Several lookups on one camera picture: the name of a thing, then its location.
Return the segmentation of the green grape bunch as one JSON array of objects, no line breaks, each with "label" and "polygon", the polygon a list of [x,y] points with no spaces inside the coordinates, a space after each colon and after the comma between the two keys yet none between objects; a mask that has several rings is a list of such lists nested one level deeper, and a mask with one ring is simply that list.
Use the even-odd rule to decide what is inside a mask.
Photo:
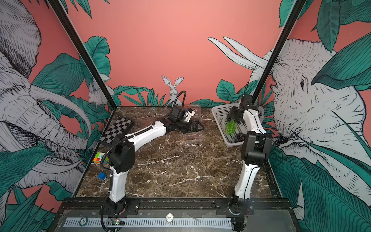
[{"label": "green grape bunch", "polygon": [[229,120],[226,124],[226,134],[233,135],[236,131],[236,123],[234,120]]}]

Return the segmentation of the white plastic perforated basket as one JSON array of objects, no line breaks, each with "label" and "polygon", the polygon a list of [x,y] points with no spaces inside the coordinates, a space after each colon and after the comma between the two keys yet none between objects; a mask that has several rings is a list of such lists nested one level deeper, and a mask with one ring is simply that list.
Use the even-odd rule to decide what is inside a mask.
[{"label": "white plastic perforated basket", "polygon": [[234,147],[242,145],[244,142],[244,139],[240,142],[236,142],[236,135],[242,133],[247,134],[249,131],[246,127],[246,124],[240,125],[237,121],[234,120],[234,130],[231,130],[231,127],[229,127],[229,121],[227,120],[227,115],[231,111],[233,106],[236,106],[238,108],[238,103],[231,103],[231,104],[224,104],[215,106],[212,108],[213,116],[216,120],[216,123],[218,125],[218,128],[222,134],[223,140],[226,144],[226,146]]}]

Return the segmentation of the clear plastic clamshell container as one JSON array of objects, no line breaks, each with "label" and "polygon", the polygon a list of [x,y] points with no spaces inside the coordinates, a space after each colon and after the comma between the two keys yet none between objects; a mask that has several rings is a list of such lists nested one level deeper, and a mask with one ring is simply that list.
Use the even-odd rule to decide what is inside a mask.
[{"label": "clear plastic clamshell container", "polygon": [[186,104],[184,108],[186,111],[184,113],[183,121],[189,122],[191,120],[200,119],[202,117],[202,108],[200,105]]}]

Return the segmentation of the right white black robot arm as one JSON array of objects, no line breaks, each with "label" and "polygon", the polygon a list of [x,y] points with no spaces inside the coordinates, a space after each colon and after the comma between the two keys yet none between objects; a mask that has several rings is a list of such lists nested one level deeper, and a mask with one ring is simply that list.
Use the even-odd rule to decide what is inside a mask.
[{"label": "right white black robot arm", "polygon": [[269,157],[272,136],[264,130],[256,107],[234,106],[228,113],[228,117],[235,122],[243,122],[247,128],[241,148],[243,167],[238,183],[234,187],[234,195],[228,202],[232,215],[242,215],[248,211],[248,200],[251,197],[255,177]]}]

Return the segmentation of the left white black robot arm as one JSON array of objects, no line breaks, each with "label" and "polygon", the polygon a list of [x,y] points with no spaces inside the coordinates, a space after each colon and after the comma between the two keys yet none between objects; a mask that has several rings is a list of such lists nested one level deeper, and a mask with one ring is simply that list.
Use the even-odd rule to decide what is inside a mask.
[{"label": "left white black robot arm", "polygon": [[109,168],[100,162],[100,168],[110,173],[110,188],[106,200],[102,205],[102,211],[109,214],[120,215],[127,210],[126,182],[129,170],[135,163],[135,152],[152,140],[162,137],[172,131],[181,133],[199,132],[204,126],[199,120],[189,121],[168,118],[157,118],[152,125],[125,136],[118,135],[113,146],[104,154],[103,160],[108,158]]}]

